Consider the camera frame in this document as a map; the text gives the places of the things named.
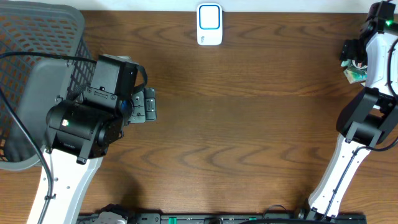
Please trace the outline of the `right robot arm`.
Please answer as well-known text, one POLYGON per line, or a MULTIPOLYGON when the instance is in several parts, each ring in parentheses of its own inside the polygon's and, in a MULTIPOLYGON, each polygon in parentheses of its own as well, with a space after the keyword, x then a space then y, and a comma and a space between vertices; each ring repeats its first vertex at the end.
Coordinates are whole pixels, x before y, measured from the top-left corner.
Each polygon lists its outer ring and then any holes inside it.
POLYGON ((290 220, 297 223, 364 223, 362 215, 340 215, 343 196, 358 167, 397 126, 397 22, 368 19, 358 39, 346 40, 340 56, 346 67, 366 69, 364 88, 341 111, 335 151, 316 189, 290 220))

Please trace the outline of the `dark green round-label box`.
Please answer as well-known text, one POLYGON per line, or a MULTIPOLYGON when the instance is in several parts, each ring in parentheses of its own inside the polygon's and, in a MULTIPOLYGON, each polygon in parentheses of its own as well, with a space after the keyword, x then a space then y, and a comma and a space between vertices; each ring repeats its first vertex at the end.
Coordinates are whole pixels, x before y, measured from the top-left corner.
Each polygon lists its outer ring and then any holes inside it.
POLYGON ((352 60, 352 65, 354 68, 361 70, 363 72, 367 71, 367 65, 364 62, 357 62, 355 60, 352 60))

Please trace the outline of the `small teal tissue pack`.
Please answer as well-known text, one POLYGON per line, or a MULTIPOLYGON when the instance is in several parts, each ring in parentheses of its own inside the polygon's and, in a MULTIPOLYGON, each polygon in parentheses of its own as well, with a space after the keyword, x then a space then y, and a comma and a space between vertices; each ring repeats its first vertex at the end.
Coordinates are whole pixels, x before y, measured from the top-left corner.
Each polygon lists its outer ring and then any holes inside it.
POLYGON ((363 72, 357 73, 355 71, 346 69, 343 73, 350 84, 365 82, 367 78, 366 73, 363 72))

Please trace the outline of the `teal wipes pouch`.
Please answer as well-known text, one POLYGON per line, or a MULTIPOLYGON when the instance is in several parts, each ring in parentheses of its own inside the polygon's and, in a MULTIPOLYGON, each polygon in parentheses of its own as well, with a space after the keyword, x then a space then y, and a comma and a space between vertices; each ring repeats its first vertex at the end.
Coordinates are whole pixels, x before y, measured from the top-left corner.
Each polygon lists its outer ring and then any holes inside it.
POLYGON ((347 66, 350 65, 350 63, 351 63, 351 60, 344 60, 344 61, 341 62, 341 66, 342 67, 347 67, 347 66))

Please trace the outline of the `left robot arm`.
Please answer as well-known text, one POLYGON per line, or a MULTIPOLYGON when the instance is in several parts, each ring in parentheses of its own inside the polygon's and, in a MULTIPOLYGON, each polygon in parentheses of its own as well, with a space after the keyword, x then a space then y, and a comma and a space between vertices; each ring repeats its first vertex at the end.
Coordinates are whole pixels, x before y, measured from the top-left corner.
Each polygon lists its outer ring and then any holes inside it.
POLYGON ((64 100, 47 114, 45 162, 28 223, 75 223, 109 145, 123 138, 125 126, 156 119, 154 88, 88 86, 81 96, 81 103, 64 100))

